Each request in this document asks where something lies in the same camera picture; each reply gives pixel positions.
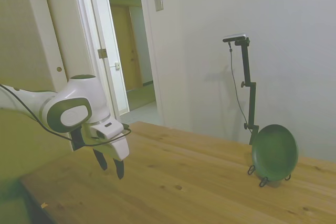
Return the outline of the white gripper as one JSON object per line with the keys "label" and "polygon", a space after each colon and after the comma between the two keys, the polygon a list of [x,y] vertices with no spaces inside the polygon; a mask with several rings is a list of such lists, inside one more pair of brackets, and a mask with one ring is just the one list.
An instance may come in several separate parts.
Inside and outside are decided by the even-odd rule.
{"label": "white gripper", "polygon": [[119,179],[124,177],[124,159],[129,156],[129,146],[127,142],[127,134],[129,130],[123,130],[111,139],[100,138],[97,135],[93,135],[87,128],[81,130],[83,141],[86,147],[93,148],[95,157],[102,168],[106,170],[108,168],[107,161],[103,154],[111,156],[115,164],[117,176]]}

